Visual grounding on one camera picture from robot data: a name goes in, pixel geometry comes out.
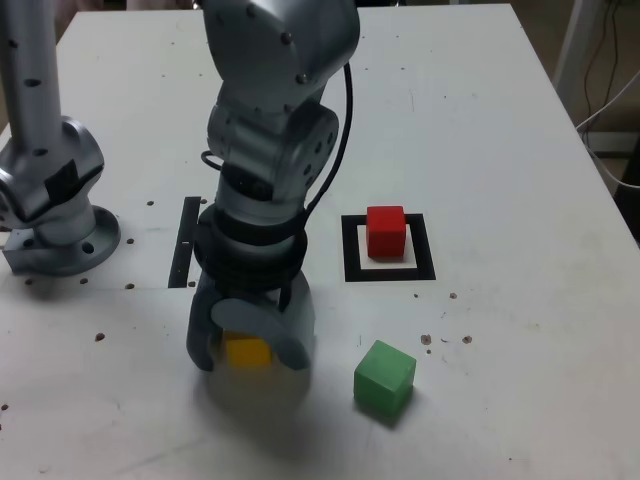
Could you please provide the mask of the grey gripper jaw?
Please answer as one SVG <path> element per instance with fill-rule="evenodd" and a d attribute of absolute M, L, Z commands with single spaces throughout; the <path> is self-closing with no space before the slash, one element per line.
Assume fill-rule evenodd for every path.
<path fill-rule="evenodd" d="M 291 283 L 283 311 L 267 294 L 222 299 L 211 309 L 211 320 L 224 330 L 264 340 L 281 364 L 291 370 L 310 367 L 314 350 L 315 312 L 303 272 Z"/>
<path fill-rule="evenodd" d="M 222 299 L 214 280 L 202 272 L 192 299 L 186 336 L 189 357 L 202 371 L 214 370 L 211 347 L 219 345 L 222 328 L 212 320 L 212 309 Z"/>

